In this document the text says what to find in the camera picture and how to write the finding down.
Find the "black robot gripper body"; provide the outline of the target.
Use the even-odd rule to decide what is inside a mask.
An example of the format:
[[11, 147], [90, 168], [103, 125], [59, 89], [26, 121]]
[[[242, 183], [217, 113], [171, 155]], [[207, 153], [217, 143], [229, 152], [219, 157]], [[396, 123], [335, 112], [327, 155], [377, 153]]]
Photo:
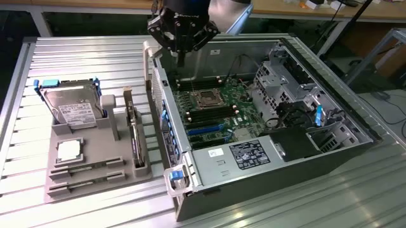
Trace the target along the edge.
[[202, 31], [209, 23], [207, 0], [164, 0], [152, 24], [164, 31]]

